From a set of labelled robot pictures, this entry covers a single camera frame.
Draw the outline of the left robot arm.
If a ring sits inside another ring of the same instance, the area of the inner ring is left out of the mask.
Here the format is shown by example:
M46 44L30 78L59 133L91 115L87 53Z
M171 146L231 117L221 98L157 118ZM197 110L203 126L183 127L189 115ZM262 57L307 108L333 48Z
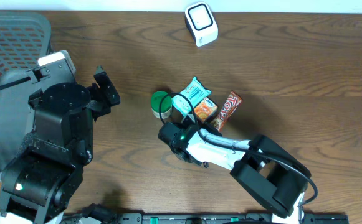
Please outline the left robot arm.
M1 174L0 223L59 223L93 159L94 123L120 103L102 66L90 86L71 79L41 87L62 75L74 73L58 60L26 70L1 92L26 109L26 130Z

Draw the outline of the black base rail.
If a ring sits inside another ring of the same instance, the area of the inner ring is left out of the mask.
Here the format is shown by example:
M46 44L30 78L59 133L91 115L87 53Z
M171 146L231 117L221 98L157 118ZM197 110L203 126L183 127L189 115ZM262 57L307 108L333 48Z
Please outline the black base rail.
M269 213L115 213L99 204L91 204L81 212L65 215L61 222L64 224L349 224L349 219L347 215L342 214L315 214L305 213L302 210L297 215L288 218L280 218Z

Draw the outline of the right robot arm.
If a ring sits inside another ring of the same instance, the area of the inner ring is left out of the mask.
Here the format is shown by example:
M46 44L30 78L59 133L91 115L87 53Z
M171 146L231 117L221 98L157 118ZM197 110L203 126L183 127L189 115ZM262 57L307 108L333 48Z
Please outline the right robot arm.
M303 197L311 184L311 173L267 136L234 140L223 137L210 124L166 122L158 139L184 162L215 164L229 170L236 182L272 213L272 222L303 222Z

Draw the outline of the red Top snack bar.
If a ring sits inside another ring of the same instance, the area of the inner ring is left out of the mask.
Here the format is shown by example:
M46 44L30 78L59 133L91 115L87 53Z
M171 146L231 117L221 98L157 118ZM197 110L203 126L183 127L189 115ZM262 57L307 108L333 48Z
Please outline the red Top snack bar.
M229 117L242 102L243 99L237 93L231 91L217 116L211 121L211 125L220 132Z

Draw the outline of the green lid jar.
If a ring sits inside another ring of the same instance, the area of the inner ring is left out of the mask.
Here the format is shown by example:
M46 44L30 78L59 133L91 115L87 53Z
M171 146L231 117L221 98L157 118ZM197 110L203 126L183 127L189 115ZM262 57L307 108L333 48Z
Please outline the green lid jar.
M166 119L169 118L172 113L172 100L165 91L157 91L153 93L150 105L152 113L156 118Z

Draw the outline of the small orange carton box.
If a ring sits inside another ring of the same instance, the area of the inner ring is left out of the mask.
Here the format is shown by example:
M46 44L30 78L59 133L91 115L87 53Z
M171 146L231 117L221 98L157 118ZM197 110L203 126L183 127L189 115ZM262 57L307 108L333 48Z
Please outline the small orange carton box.
M198 119L204 123L217 111L218 106L210 98L205 97L195 108L194 112Z

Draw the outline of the light blue wipes pack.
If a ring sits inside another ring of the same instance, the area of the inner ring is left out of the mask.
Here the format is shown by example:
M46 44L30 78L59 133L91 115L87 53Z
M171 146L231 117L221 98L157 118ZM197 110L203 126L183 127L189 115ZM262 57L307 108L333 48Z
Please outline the light blue wipes pack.
M172 97L172 103L173 106L185 116L191 111L191 108L195 108L210 94L211 90L206 89L202 83L194 77L184 90Z

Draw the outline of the grey plastic mesh basket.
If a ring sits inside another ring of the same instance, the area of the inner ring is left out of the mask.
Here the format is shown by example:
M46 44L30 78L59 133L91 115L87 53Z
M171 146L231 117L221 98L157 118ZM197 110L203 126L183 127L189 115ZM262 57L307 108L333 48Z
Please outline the grey plastic mesh basket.
M0 11L0 85L26 77L38 59L51 53L51 26L34 12ZM32 127L34 112L27 104L30 83L0 91L0 180L1 172Z

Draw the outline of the white barcode scanner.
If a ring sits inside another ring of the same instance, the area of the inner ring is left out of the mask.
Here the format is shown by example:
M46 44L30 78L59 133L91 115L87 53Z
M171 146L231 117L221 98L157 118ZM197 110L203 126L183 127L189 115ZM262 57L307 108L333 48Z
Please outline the white barcode scanner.
M218 26L207 3L201 1L188 6L184 12L184 20L197 47L217 39Z

